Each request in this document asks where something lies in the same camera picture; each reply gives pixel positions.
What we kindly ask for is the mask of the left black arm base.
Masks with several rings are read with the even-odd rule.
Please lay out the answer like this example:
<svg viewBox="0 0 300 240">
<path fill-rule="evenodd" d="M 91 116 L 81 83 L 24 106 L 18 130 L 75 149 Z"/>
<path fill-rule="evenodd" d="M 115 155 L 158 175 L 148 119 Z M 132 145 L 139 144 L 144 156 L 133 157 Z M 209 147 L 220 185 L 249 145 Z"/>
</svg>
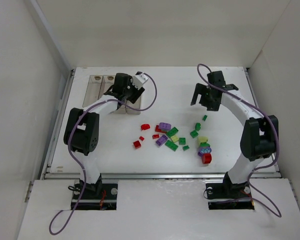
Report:
<svg viewBox="0 0 300 240">
<path fill-rule="evenodd" d="M 118 184 L 103 183 L 100 193 L 84 190 L 75 209 L 80 211 L 114 211 L 117 209 L 117 197 Z"/>
</svg>

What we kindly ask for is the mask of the green square lego brick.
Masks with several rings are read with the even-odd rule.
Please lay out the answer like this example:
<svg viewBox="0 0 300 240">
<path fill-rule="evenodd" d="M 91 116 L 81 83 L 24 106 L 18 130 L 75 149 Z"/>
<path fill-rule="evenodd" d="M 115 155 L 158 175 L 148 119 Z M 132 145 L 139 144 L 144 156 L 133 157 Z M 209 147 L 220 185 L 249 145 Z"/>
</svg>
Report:
<svg viewBox="0 0 300 240">
<path fill-rule="evenodd" d="M 199 135 L 199 133 L 196 130 L 191 131 L 189 134 L 193 139 Z"/>
</svg>

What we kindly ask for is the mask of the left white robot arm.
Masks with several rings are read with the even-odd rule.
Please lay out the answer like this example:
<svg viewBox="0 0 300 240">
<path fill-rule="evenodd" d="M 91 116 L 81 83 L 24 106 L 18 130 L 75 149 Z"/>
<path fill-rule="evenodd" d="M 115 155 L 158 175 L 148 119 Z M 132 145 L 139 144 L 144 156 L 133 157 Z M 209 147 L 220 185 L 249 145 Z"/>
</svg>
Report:
<svg viewBox="0 0 300 240">
<path fill-rule="evenodd" d="M 135 75 L 117 73 L 114 83 L 94 103 L 85 108 L 72 108 L 69 112 L 63 142 L 71 157 L 80 166 L 80 191 L 98 195 L 102 190 L 102 177 L 93 156 L 99 142 L 100 124 L 103 117 L 118 110 L 126 102 L 134 104 L 145 91 L 148 81 L 145 73 Z"/>
</svg>

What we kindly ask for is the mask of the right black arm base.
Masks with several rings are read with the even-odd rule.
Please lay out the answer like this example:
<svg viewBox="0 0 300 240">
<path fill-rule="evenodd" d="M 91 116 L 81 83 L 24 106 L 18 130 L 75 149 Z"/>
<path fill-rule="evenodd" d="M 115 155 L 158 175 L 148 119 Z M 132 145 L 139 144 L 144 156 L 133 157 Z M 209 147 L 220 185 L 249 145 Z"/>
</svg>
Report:
<svg viewBox="0 0 300 240">
<path fill-rule="evenodd" d="M 221 182 L 208 182 L 205 187 L 204 197 L 208 200 L 209 210 L 255 209 L 248 184 L 230 189 Z"/>
</svg>

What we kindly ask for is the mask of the green lego brick tall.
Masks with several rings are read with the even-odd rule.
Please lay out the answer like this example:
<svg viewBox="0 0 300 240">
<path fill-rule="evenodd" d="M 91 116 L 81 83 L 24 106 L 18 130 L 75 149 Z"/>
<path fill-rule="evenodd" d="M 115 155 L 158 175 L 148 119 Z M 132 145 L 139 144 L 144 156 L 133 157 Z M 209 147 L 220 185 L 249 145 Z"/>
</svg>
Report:
<svg viewBox="0 0 300 240">
<path fill-rule="evenodd" d="M 202 128 L 201 123 L 197 122 L 197 123 L 195 124 L 195 130 L 196 130 L 196 131 L 200 131 L 201 128 Z"/>
</svg>

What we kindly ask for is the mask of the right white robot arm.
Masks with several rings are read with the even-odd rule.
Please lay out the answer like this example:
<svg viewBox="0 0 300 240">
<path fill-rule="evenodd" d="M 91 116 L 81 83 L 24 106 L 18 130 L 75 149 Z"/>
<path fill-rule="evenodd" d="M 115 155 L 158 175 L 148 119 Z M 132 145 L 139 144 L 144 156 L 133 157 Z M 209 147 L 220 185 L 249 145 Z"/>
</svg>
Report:
<svg viewBox="0 0 300 240">
<path fill-rule="evenodd" d="M 225 173 L 222 183 L 207 185 L 212 193 L 209 199 L 237 199 L 249 187 L 251 172 L 277 151 L 279 120 L 274 115 L 262 113 L 246 101 L 234 84 L 226 84 L 222 71 L 207 74 L 207 84 L 197 83 L 190 104 L 199 103 L 207 111 L 217 112 L 227 108 L 243 126 L 239 147 L 240 156 Z"/>
</svg>

